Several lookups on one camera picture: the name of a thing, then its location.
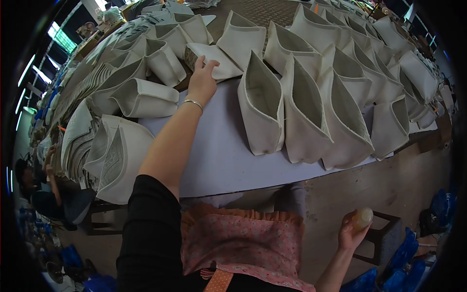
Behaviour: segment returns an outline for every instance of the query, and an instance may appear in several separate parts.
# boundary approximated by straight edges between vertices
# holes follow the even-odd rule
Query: stool
[[[400,217],[373,211],[373,215],[389,220],[382,229],[368,230],[365,239],[375,245],[373,258],[354,254],[353,257],[374,265],[386,263],[401,244],[402,220]]]
[[[122,234],[123,230],[97,230],[97,228],[107,228],[110,227],[108,223],[99,223],[92,221],[92,214],[94,213],[101,213],[107,211],[113,211],[120,209],[121,205],[115,205],[111,203],[107,203],[102,200],[95,200],[91,203],[89,211],[87,212],[86,216],[84,217],[83,221],[79,224],[79,226],[83,229],[86,235],[115,235],[115,234]]]

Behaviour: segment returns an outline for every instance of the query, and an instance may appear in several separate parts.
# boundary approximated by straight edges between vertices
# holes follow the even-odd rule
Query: bracelet
[[[185,100],[184,102],[182,102],[182,104],[184,104],[186,102],[192,102],[195,105],[197,105],[199,108],[201,108],[201,115],[203,115],[203,106],[199,102],[197,102],[196,100]]]

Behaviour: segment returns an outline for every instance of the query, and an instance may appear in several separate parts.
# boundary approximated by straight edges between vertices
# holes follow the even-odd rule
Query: orange tag
[[[233,273],[217,269],[209,283],[207,283],[204,292],[226,292],[233,276]]]

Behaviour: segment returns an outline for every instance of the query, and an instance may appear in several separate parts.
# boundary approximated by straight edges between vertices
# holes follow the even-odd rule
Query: pink floral apron
[[[215,287],[226,285],[226,289],[232,278],[229,274],[239,273],[315,292],[313,285],[297,276],[304,225],[303,218],[295,213],[266,214],[198,204],[183,214],[181,229],[184,275],[209,268],[214,261],[217,270],[210,283],[224,284]],[[212,287],[208,284],[205,291],[214,291]]]

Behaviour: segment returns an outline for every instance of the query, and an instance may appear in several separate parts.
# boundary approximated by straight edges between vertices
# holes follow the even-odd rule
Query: plastic bottle
[[[358,210],[357,215],[352,218],[354,222],[354,228],[357,230],[362,230],[373,220],[373,210],[366,207]]]

